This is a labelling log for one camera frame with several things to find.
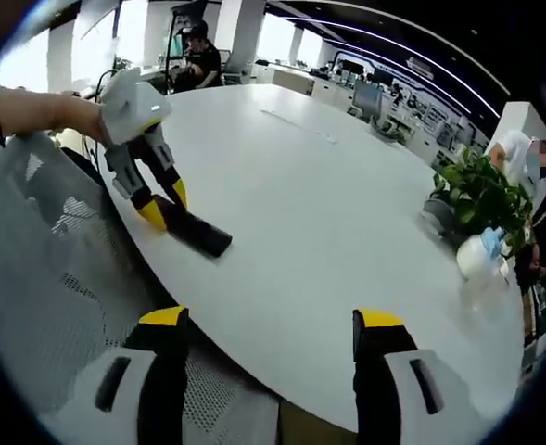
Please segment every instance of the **ceiling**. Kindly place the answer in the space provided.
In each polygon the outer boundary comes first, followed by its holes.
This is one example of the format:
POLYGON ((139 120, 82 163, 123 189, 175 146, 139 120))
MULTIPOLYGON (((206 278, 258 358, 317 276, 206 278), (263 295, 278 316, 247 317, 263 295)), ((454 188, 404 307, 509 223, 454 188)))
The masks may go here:
MULTIPOLYGON (((532 77, 536 75, 538 78, 540 73, 531 68, 534 68, 534 61, 542 52, 539 51, 535 59, 530 49, 536 47, 542 35, 527 31, 539 28, 531 26, 539 12, 524 10, 510 0, 451 2, 446 4, 447 7, 436 0, 269 0, 267 10, 281 17, 298 17, 287 13, 283 5, 291 6, 313 19, 373 32, 431 58, 475 90, 498 114, 501 114, 508 100, 528 98, 533 103, 540 100, 533 97, 538 87, 532 83, 536 80, 532 77), (432 32, 449 43, 431 35, 432 32)), ((303 26, 306 23, 296 21, 296 24, 303 26)), ((373 51, 401 65, 406 66, 406 60, 413 56, 406 49, 363 32, 328 24, 325 26, 348 44, 373 51)), ((486 134, 492 134, 499 118, 468 88, 435 65, 429 65, 434 74, 433 83, 469 108, 471 121, 486 134)))

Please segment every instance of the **white oval table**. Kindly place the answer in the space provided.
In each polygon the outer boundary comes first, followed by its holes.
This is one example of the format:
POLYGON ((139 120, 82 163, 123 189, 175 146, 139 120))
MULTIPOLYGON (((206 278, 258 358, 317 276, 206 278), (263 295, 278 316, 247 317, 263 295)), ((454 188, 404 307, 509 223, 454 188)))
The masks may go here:
POLYGON ((461 299, 453 253, 419 224, 429 167, 346 113, 275 85, 170 101, 163 131, 189 207, 233 235, 228 251, 210 261, 157 233, 112 187, 103 157, 101 173, 155 275, 229 357, 357 431, 351 312, 387 311, 468 384, 483 416, 508 407, 523 353, 520 293, 510 277, 479 308, 461 299))

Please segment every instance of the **window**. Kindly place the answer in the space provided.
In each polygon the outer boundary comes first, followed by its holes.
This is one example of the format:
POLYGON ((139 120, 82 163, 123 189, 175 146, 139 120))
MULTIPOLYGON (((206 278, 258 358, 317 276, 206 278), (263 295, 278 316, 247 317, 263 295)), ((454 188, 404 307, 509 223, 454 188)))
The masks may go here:
POLYGON ((143 64, 147 7, 147 0, 127 0, 121 6, 116 56, 133 65, 143 64))
POLYGON ((264 15, 256 55, 269 60, 289 60, 295 26, 271 14, 264 15))
POLYGON ((309 67, 318 66, 320 51, 322 50, 322 37, 308 30, 303 30, 301 44, 299 45, 298 60, 305 62, 309 67))
POLYGON ((94 85, 103 72, 112 68, 115 47, 112 42, 114 11, 107 14, 85 36, 72 45, 73 88, 94 85))
POLYGON ((22 86, 38 93, 48 91, 48 35, 48 30, 39 33, 1 59, 1 85, 22 86))

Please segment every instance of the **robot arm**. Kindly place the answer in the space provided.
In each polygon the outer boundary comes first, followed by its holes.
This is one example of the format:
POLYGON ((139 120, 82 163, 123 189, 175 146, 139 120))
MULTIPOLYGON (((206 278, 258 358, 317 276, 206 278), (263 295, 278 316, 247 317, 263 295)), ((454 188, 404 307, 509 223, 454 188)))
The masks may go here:
POLYGON ((171 113, 171 105, 150 84, 141 82, 140 76, 138 68, 118 72, 99 97, 106 161, 116 173, 114 187, 152 225, 166 230, 165 219, 135 160, 149 167, 168 197, 184 210, 186 193, 160 126, 171 113))

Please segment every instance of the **office desk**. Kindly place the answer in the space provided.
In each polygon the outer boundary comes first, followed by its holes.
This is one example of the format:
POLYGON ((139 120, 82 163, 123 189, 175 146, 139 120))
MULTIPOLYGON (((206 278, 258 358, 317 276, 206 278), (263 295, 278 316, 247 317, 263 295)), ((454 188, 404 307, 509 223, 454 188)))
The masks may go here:
POLYGON ((104 157, 101 173, 146 262, 226 354, 300 408, 356 431, 351 312, 388 311, 467 382, 480 412, 507 406, 522 300, 511 277, 478 309, 461 303, 454 254, 417 219, 429 167, 346 113, 275 85, 170 101, 163 132, 190 209, 234 236, 228 251, 210 261, 155 232, 111 186, 104 157))

